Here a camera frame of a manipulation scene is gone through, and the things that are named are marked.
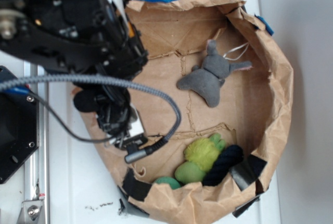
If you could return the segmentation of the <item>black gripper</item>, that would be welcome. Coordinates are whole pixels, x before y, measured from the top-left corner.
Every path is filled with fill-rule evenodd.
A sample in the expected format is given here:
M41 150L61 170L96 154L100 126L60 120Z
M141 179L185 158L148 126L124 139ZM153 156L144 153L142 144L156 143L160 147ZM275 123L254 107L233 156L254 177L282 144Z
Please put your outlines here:
M137 110L130 103L127 89L111 85L76 83L73 103L81 113L94 113L98 127L121 150L147 143Z

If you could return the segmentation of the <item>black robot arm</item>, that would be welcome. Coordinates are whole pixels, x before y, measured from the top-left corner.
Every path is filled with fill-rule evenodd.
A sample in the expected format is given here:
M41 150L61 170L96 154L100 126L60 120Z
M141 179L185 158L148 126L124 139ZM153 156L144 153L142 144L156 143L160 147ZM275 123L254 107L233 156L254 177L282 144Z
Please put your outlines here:
M50 74L133 80L147 63L129 0L1 0L1 50Z

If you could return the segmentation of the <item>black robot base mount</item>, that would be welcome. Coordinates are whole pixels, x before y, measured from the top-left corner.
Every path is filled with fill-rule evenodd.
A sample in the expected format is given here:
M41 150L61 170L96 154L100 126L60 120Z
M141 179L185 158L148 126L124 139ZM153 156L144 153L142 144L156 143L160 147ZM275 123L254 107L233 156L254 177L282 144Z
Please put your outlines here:
M38 148L37 104L27 85L1 93L1 184Z

